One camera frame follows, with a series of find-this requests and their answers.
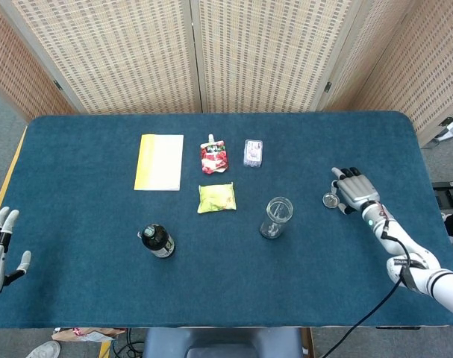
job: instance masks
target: yellow snack package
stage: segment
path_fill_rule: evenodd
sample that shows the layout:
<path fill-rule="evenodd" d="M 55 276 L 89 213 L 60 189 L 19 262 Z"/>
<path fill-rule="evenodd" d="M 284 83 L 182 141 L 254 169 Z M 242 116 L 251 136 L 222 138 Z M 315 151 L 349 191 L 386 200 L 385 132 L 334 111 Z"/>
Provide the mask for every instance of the yellow snack package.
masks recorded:
<path fill-rule="evenodd" d="M 233 182 L 221 185 L 200 185 L 198 189 L 198 214 L 210 211 L 236 210 Z"/>

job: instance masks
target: clear container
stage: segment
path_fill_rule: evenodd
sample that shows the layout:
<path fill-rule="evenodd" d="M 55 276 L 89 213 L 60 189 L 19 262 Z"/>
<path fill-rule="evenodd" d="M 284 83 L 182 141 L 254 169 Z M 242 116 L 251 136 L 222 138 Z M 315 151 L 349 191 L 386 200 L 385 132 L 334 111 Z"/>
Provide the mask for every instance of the clear container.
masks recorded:
<path fill-rule="evenodd" d="M 275 239 L 282 234 L 287 222 L 293 216 L 293 205 L 282 196 L 273 198 L 266 207 L 266 214 L 259 231 L 267 239 Z"/>

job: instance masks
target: small round object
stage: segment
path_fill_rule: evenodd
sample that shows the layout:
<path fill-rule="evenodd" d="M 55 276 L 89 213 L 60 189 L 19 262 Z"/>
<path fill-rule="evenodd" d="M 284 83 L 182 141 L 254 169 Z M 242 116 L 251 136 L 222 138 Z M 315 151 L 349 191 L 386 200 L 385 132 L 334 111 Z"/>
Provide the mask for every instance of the small round object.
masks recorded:
<path fill-rule="evenodd" d="M 335 209 L 339 205 L 339 197 L 332 192 L 326 192 L 322 197 L 322 203 L 329 209 Z"/>

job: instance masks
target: snack bag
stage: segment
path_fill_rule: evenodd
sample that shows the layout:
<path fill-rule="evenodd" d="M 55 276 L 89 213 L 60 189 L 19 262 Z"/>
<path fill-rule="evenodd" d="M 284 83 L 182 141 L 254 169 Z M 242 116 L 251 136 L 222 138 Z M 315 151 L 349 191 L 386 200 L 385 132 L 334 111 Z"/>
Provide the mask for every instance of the snack bag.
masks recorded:
<path fill-rule="evenodd" d="M 214 141 L 213 134 L 208 136 L 208 143 L 200 145 L 201 170 L 206 174 L 223 173 L 228 168 L 228 155 L 225 142 Z"/>
<path fill-rule="evenodd" d="M 210 211 L 236 210 L 233 183 L 199 186 L 198 214 Z"/>

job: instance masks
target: woven screen panel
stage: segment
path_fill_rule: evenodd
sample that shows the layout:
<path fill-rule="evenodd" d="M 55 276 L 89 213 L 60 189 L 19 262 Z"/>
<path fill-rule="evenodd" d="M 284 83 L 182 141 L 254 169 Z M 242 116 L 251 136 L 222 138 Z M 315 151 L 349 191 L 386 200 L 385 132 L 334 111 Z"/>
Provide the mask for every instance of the woven screen panel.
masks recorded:
<path fill-rule="evenodd" d="M 0 92 L 27 121 L 73 108 L 0 13 Z"/>
<path fill-rule="evenodd" d="M 340 74 L 334 80 L 325 110 L 346 110 L 366 83 L 412 0 L 373 0 Z"/>
<path fill-rule="evenodd" d="M 181 1 L 12 1 L 88 113 L 195 111 Z"/>
<path fill-rule="evenodd" d="M 207 111 L 309 110 L 351 1 L 199 0 Z"/>
<path fill-rule="evenodd" d="M 453 104 L 453 0 L 422 1 L 352 109 L 399 110 L 417 132 Z"/>

